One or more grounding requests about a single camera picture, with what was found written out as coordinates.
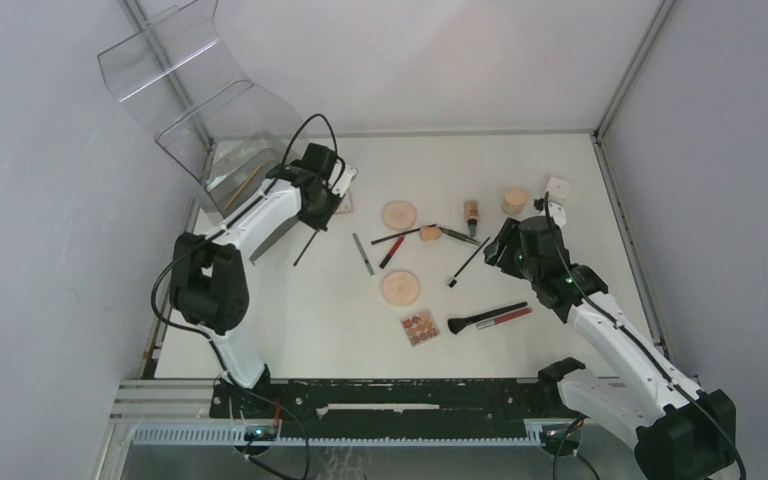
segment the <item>black cable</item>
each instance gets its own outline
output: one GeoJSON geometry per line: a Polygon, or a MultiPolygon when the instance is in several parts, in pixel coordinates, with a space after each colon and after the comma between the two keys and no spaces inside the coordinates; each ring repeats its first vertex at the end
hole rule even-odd
{"type": "Polygon", "coordinates": [[[208,336],[206,333],[202,332],[201,330],[197,328],[189,327],[187,325],[181,325],[181,324],[172,322],[168,318],[164,317],[163,313],[160,311],[160,308],[157,306],[157,291],[160,289],[160,284],[163,282],[163,279],[166,277],[166,275],[169,274],[169,272],[178,262],[180,262],[187,256],[192,255],[194,252],[196,252],[198,249],[202,248],[203,246],[207,245],[208,243],[216,240],[223,233],[225,233],[224,230],[220,230],[216,232],[210,237],[205,238],[204,240],[197,243],[193,248],[187,250],[186,252],[179,255],[177,258],[173,259],[171,262],[169,262],[168,265],[166,265],[166,267],[163,270],[161,270],[160,275],[157,276],[157,280],[154,281],[154,285],[151,287],[151,298],[150,298],[151,311],[154,312],[154,316],[157,317],[157,319],[160,320],[160,322],[166,325],[167,327],[177,328],[178,330],[183,330],[185,332],[197,333],[202,337],[210,340],[210,336],[208,336]]]}
{"type": "Polygon", "coordinates": [[[699,409],[700,412],[702,412],[703,415],[708,419],[709,422],[711,422],[712,425],[714,425],[714,428],[716,428],[720,435],[723,436],[723,438],[726,439],[726,443],[728,443],[729,448],[731,448],[732,452],[734,452],[734,460],[737,462],[737,469],[740,470],[740,478],[745,479],[746,478],[746,465],[743,464],[743,458],[740,457],[740,452],[737,451],[737,445],[734,444],[734,442],[729,438],[729,436],[726,434],[726,431],[723,429],[722,425],[720,425],[720,422],[716,421],[714,417],[711,416],[710,413],[708,413],[704,408],[702,408],[702,405],[699,405],[699,402],[693,399],[686,391],[684,391],[683,388],[681,388],[681,385],[675,385],[674,388],[678,393],[681,394],[682,397],[687,399],[688,402],[692,403],[693,406],[695,406],[697,409],[699,409]]]}
{"type": "MultiPolygon", "coordinates": [[[[337,136],[334,134],[334,129],[331,127],[331,122],[328,121],[328,118],[325,117],[325,115],[321,113],[314,113],[313,115],[307,117],[307,119],[302,122],[301,126],[299,126],[298,130],[296,130],[296,133],[293,134],[292,138],[290,138],[290,143],[287,144],[287,149],[284,150],[284,156],[281,158],[281,166],[284,167],[287,165],[287,158],[290,156],[290,151],[293,149],[293,144],[296,143],[296,140],[299,138],[299,135],[301,135],[302,131],[307,127],[307,124],[312,122],[314,119],[321,118],[323,122],[325,122],[325,125],[328,127],[328,132],[331,134],[331,142],[334,143],[334,155],[340,156],[337,151],[337,136]]],[[[272,187],[275,186],[275,184],[278,182],[278,177],[272,179],[272,183],[269,184],[268,187],[266,187],[266,190],[263,191],[263,194],[266,195],[272,190],[272,187]]]]}
{"type": "MultiPolygon", "coordinates": [[[[214,345],[213,342],[210,342],[210,346],[211,346],[211,348],[213,348],[213,352],[216,354],[216,358],[217,358],[217,360],[219,360],[219,364],[222,366],[222,370],[223,371],[227,371],[228,369],[225,366],[225,362],[222,360],[222,357],[219,355],[219,350],[216,348],[216,345],[214,345]]],[[[299,426],[299,430],[301,430],[301,432],[302,432],[302,438],[304,438],[304,442],[305,442],[305,471],[304,471],[304,473],[302,473],[302,476],[300,478],[291,477],[289,475],[281,473],[281,472],[275,470],[274,468],[270,467],[269,465],[266,465],[265,463],[261,462],[257,458],[252,457],[250,455],[247,458],[248,461],[250,461],[254,465],[260,467],[261,469],[271,473],[272,475],[274,475],[274,476],[276,476],[276,477],[278,477],[278,478],[280,478],[282,480],[306,480],[307,477],[308,477],[308,474],[310,473],[310,457],[311,457],[311,454],[310,454],[310,438],[308,437],[307,431],[305,430],[304,425],[302,424],[301,420],[299,420],[299,417],[297,417],[293,412],[291,412],[291,411],[287,410],[286,408],[282,407],[281,404],[279,404],[278,402],[272,401],[272,400],[270,400],[270,399],[268,399],[268,398],[266,398],[264,396],[258,395],[256,393],[250,391],[250,390],[247,390],[247,389],[241,387],[239,384],[237,384],[237,382],[234,380],[234,378],[231,375],[228,375],[228,381],[233,386],[237,387],[240,392],[242,392],[242,393],[244,393],[244,394],[246,394],[246,395],[248,395],[248,396],[250,396],[252,398],[260,400],[261,402],[267,403],[267,404],[277,408],[278,410],[283,411],[287,415],[289,415],[290,418],[292,418],[293,421],[296,422],[296,425],[299,426]]],[[[251,442],[249,442],[249,444],[246,445],[246,447],[243,449],[243,452],[245,452],[250,445],[251,445],[251,442]]]]}
{"type": "Polygon", "coordinates": [[[699,405],[696,400],[693,399],[686,391],[684,391],[683,388],[681,388],[678,384],[673,384],[673,378],[670,376],[669,373],[664,369],[664,367],[658,362],[654,355],[649,351],[648,348],[646,348],[645,345],[643,345],[643,342],[640,341],[639,338],[637,338],[634,334],[632,334],[625,326],[617,327],[617,324],[619,321],[613,317],[610,313],[606,312],[602,307],[597,305],[593,300],[590,299],[589,296],[587,296],[584,293],[584,290],[581,289],[581,286],[578,284],[578,282],[575,279],[575,276],[572,274],[572,270],[570,270],[570,266],[567,263],[566,259],[564,258],[563,253],[561,252],[561,246],[558,242],[557,235],[555,234],[555,221],[552,219],[552,216],[549,215],[549,192],[546,192],[543,196],[543,208],[544,213],[546,215],[546,222],[549,226],[549,232],[552,235],[552,242],[555,244],[555,250],[558,253],[558,257],[561,259],[561,264],[564,266],[564,270],[566,270],[567,275],[569,276],[570,280],[572,281],[572,284],[575,286],[576,290],[578,290],[578,293],[581,295],[582,299],[587,302],[588,305],[593,307],[594,310],[599,312],[600,314],[604,315],[605,318],[607,318],[612,324],[614,324],[614,328],[618,328],[620,331],[622,331],[631,341],[634,343],[637,348],[640,349],[641,352],[646,356],[647,359],[652,363],[652,365],[655,367],[656,370],[658,370],[658,373],[661,374],[661,376],[664,378],[664,380],[667,381],[668,384],[672,386],[672,388],[675,388],[678,393],[680,393],[688,402],[690,402],[694,407],[696,407],[700,412],[702,412],[703,415],[711,422],[711,424],[714,426],[714,428],[719,431],[719,433],[725,438],[726,443],[728,443],[729,448],[731,448],[732,452],[734,453],[735,461],[737,462],[737,468],[740,470],[740,480],[746,480],[746,466],[743,463],[743,458],[740,456],[740,452],[737,451],[737,445],[734,444],[734,442],[731,440],[731,438],[726,434],[725,429],[720,425],[720,423],[714,419],[704,408],[702,408],[701,405],[699,405]]]}
{"type": "Polygon", "coordinates": [[[561,437],[561,443],[558,445],[558,450],[555,452],[554,458],[552,459],[552,480],[558,480],[558,458],[561,456],[561,450],[564,448],[564,443],[566,443],[567,438],[572,435],[572,432],[574,432],[579,425],[584,423],[585,418],[587,417],[579,414],[578,418],[564,430],[564,435],[561,437]]]}
{"type": "Polygon", "coordinates": [[[584,458],[584,455],[577,453],[575,456],[578,457],[579,460],[581,460],[581,463],[583,463],[584,466],[586,466],[591,473],[593,473],[593,476],[596,477],[596,480],[602,480],[602,477],[599,476],[599,472],[597,472],[596,469],[593,468],[593,464],[590,463],[589,460],[584,458]]]}
{"type": "Polygon", "coordinates": [[[338,162],[340,162],[340,174],[337,175],[337,179],[334,180],[334,183],[328,187],[329,190],[333,190],[334,187],[337,186],[338,183],[340,183],[340,180],[343,178],[343,174],[346,173],[346,161],[343,160],[343,157],[337,157],[338,162]]]}

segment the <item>white wall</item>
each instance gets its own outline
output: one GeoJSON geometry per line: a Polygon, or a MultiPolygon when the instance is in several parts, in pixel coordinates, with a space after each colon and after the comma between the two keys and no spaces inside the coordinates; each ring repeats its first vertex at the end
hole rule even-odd
{"type": "Polygon", "coordinates": [[[0,479],[89,474],[182,225],[96,63],[130,33],[113,0],[0,0],[0,479]]]}
{"type": "Polygon", "coordinates": [[[220,0],[216,23],[248,75],[341,132],[593,130],[658,3],[220,0]]]}
{"type": "Polygon", "coordinates": [[[768,478],[768,1],[681,2],[607,153],[680,364],[768,478]]]}

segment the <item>eyeshadow palette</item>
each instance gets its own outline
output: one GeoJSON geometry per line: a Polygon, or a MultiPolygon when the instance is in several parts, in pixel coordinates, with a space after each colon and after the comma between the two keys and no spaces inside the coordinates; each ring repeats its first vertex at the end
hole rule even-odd
{"type": "Polygon", "coordinates": [[[440,336],[440,329],[431,318],[429,310],[423,310],[402,319],[402,328],[412,347],[428,342],[440,336]]]}

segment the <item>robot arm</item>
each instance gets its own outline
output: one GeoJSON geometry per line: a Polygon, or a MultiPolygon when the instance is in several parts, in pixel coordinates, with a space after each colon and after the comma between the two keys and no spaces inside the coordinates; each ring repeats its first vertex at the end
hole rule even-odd
{"type": "Polygon", "coordinates": [[[208,336],[238,385],[253,387],[266,369],[245,329],[238,328],[250,303],[244,263],[296,218],[327,230],[356,175],[332,150],[311,143],[300,160],[272,169],[222,224],[176,240],[174,256],[182,258],[172,268],[170,303],[208,336]]]}
{"type": "Polygon", "coordinates": [[[734,462],[726,439],[682,392],[731,439],[734,404],[720,390],[703,392],[634,328],[598,275],[570,264],[554,222],[544,216],[508,219],[484,253],[486,263],[531,282],[540,303],[584,337],[617,374],[621,382],[600,379],[568,358],[541,370],[539,380],[567,408],[632,448],[646,478],[701,479],[734,462]]]}

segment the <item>metal frame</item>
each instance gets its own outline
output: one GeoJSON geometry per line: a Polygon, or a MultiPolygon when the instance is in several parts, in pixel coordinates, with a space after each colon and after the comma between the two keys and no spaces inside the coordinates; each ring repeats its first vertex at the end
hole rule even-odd
{"type": "Polygon", "coordinates": [[[640,45],[638,45],[637,50],[634,51],[631,63],[629,63],[628,68],[626,68],[619,86],[617,86],[614,95],[611,97],[611,101],[608,103],[608,108],[605,109],[605,113],[599,121],[599,126],[597,126],[596,130],[593,132],[593,135],[596,138],[596,143],[601,144],[602,140],[605,138],[605,133],[608,131],[608,128],[610,128],[614,118],[616,118],[623,100],[628,95],[634,81],[637,80],[637,75],[640,73],[640,69],[652,53],[652,47],[655,45],[655,41],[661,35],[664,25],[667,23],[667,20],[669,20],[670,15],[673,13],[678,3],[679,0],[661,0],[661,4],[658,6],[655,16],[652,17],[652,21],[649,22],[649,27],[646,29],[646,33],[643,35],[640,45]]]}
{"type": "MultiPolygon", "coordinates": [[[[208,155],[205,159],[205,164],[210,161],[212,155],[208,155]]],[[[187,206],[187,216],[184,220],[183,231],[191,232],[196,227],[196,221],[198,220],[199,205],[195,198],[190,200],[187,206]]],[[[166,280],[162,285],[161,291],[167,291],[169,280],[166,280]]],[[[169,305],[169,296],[163,296],[163,303],[160,305],[160,311],[164,315],[168,315],[172,311],[171,305],[169,305]]],[[[154,376],[154,369],[157,367],[157,362],[160,360],[160,349],[163,347],[163,338],[166,336],[166,325],[159,322],[152,315],[152,327],[149,334],[148,341],[146,342],[145,349],[143,350],[143,356],[140,359],[140,366],[137,370],[140,378],[146,376],[154,376]]]]}
{"type": "MultiPolygon", "coordinates": [[[[139,0],[118,0],[135,30],[143,28],[146,21],[145,12],[139,4],[139,0]]],[[[618,189],[613,175],[610,160],[603,149],[605,134],[623,100],[627,96],[631,86],[638,77],[639,71],[646,58],[652,51],[652,47],[660,35],[665,22],[670,17],[678,0],[663,0],[658,7],[650,25],[638,46],[634,58],[626,69],[620,84],[608,105],[599,126],[590,132],[593,148],[602,171],[603,179],[608,190],[612,208],[617,224],[620,226],[620,234],[626,248],[629,263],[635,279],[638,292],[641,296],[644,312],[656,341],[664,349],[669,358],[669,338],[659,321],[659,309],[652,294],[650,283],[647,280],[645,267],[638,255],[634,242],[634,232],[629,225],[622,194],[618,189]]],[[[156,61],[163,64],[162,49],[158,45],[149,45],[155,52],[156,61]]],[[[170,91],[178,102],[186,104],[189,99],[186,90],[180,80],[173,74],[168,79],[170,91]]],[[[199,132],[202,142],[209,146],[211,139],[207,132],[199,132]]],[[[411,135],[411,133],[392,133],[392,136],[411,135]]],[[[198,206],[191,203],[186,222],[187,230],[191,230],[195,224],[198,206]]],[[[146,356],[143,358],[140,372],[151,361],[154,349],[162,344],[164,328],[158,323],[150,339],[146,356]]],[[[116,401],[111,410],[110,420],[103,438],[103,444],[93,469],[92,478],[95,479],[119,479],[125,465],[128,449],[131,445],[139,444],[163,444],[163,445],[240,445],[245,429],[239,423],[233,424],[228,419],[212,419],[209,417],[213,399],[214,382],[211,380],[126,380],[120,385],[116,401]]],[[[272,419],[246,419],[248,426],[268,425],[272,419]]],[[[559,418],[535,418],[523,420],[523,435],[515,438],[486,438],[468,441],[452,440],[424,440],[424,439],[379,439],[352,441],[346,439],[318,438],[311,439],[311,445],[336,446],[392,446],[406,443],[416,446],[540,446],[540,434],[548,429],[565,427],[569,420],[559,418]]],[[[278,438],[274,442],[262,444],[301,445],[299,438],[278,438]]]]}
{"type": "MultiPolygon", "coordinates": [[[[132,445],[244,446],[246,432],[272,426],[274,420],[230,420],[209,417],[211,408],[225,408],[213,398],[211,380],[125,380],[120,384],[91,478],[118,480],[132,445]]],[[[542,447],[549,431],[560,432],[570,419],[535,418],[522,421],[521,435],[507,438],[311,438],[311,446],[338,447],[542,447]]],[[[254,446],[304,445],[297,436],[278,436],[254,446]]]]}

